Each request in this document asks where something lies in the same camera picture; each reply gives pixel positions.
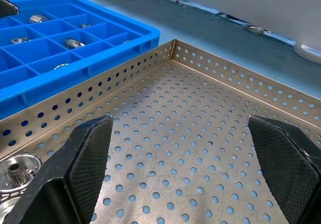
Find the blue plastic bin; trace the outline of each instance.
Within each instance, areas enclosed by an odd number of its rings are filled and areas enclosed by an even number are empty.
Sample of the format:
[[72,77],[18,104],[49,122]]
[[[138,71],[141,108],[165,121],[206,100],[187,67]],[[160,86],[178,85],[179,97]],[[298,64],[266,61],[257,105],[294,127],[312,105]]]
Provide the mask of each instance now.
[[[11,1],[20,14],[0,18],[0,119],[158,46],[157,29],[86,0]],[[67,38],[85,46],[69,50]]]

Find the perforated metal tray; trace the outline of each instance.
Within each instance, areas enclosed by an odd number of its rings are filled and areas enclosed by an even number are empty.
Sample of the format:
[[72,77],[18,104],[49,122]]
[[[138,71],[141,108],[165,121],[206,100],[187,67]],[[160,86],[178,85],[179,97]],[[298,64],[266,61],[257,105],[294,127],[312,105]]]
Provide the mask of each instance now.
[[287,223],[256,158],[249,115],[318,146],[320,100],[174,40],[0,122],[1,158],[46,161],[78,124],[114,116],[92,223]]

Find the blue table surface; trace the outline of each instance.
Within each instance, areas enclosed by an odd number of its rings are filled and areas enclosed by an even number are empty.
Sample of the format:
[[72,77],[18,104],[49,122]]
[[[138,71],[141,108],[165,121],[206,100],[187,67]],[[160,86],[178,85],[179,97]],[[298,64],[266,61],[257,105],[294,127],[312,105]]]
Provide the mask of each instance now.
[[279,40],[169,0],[89,0],[160,30],[160,44],[180,39],[321,99],[321,65],[307,61]]

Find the metal hub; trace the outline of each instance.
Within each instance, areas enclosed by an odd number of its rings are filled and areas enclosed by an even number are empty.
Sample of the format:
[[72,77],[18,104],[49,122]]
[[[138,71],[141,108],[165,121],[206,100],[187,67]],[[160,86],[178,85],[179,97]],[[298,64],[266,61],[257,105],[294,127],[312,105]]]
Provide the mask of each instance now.
[[0,224],[4,223],[8,213],[14,208],[20,197],[9,199],[0,205]]
[[13,193],[28,186],[42,165],[34,155],[21,154],[0,162],[0,193]]

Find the perforated sheet metal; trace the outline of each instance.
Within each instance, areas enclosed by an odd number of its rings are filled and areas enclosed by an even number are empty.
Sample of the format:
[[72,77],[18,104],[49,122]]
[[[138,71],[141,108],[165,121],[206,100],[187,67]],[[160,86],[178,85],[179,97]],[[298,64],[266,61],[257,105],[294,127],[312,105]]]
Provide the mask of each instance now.
[[319,100],[175,40],[3,120],[2,157],[47,160],[76,125],[109,114],[93,224],[287,223],[247,117],[298,125],[321,143]]

